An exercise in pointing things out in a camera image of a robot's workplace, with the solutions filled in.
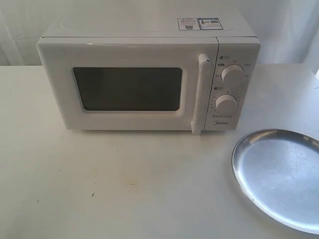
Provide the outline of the white microwave oven body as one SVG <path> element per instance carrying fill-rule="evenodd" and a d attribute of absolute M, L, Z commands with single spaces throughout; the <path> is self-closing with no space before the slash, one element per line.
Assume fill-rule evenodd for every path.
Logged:
<path fill-rule="evenodd" d="M 216 16 L 223 30 L 181 31 L 177 16 L 121 16 L 88 20 L 66 17 L 50 27 L 42 36 L 57 38 L 204 38 L 215 37 L 219 48 L 213 73 L 209 105 L 203 131 L 234 130 L 237 127 L 247 88 L 253 73 L 260 42 L 243 17 Z M 221 72 L 229 65 L 239 65 L 246 74 L 243 84 L 231 87 L 223 83 Z M 231 113 L 221 113 L 216 109 L 216 99 L 229 94 L 235 97 L 237 109 Z"/>

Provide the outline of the lower white control knob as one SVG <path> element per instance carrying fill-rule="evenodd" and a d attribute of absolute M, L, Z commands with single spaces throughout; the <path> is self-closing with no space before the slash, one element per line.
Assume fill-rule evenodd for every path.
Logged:
<path fill-rule="evenodd" d="M 231 113 L 237 109 L 237 102 L 234 96 L 225 94 L 216 99 L 216 109 L 221 113 Z"/>

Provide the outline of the white control knob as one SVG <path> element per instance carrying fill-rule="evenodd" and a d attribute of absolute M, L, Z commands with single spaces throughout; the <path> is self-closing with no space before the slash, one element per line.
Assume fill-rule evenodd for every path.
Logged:
<path fill-rule="evenodd" d="M 221 79 L 224 84 L 235 87 L 245 82 L 246 74 L 241 66 L 234 64 L 222 70 Z"/>
<path fill-rule="evenodd" d="M 216 109 L 221 113 L 231 113 L 237 109 L 237 102 L 234 96 L 225 94 L 216 99 Z"/>

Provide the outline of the upper white control knob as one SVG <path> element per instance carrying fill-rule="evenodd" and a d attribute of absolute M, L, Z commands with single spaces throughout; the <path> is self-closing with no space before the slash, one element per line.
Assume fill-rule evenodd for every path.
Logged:
<path fill-rule="evenodd" d="M 245 82 L 246 74 L 241 66 L 234 64 L 222 70 L 221 79 L 224 84 L 235 87 Z"/>

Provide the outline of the warning label sticker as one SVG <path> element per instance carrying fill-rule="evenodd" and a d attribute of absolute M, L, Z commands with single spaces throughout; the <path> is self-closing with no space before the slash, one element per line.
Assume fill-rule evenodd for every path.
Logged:
<path fill-rule="evenodd" d="M 181 31 L 191 30 L 223 30 L 219 18 L 178 18 L 178 28 Z"/>

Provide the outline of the round silver metal tray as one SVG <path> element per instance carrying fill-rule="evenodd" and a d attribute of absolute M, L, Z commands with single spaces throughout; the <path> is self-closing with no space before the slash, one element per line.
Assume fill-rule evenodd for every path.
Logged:
<path fill-rule="evenodd" d="M 295 230 L 319 233 L 319 141 L 283 129 L 241 138 L 232 168 L 241 191 L 262 212 Z"/>

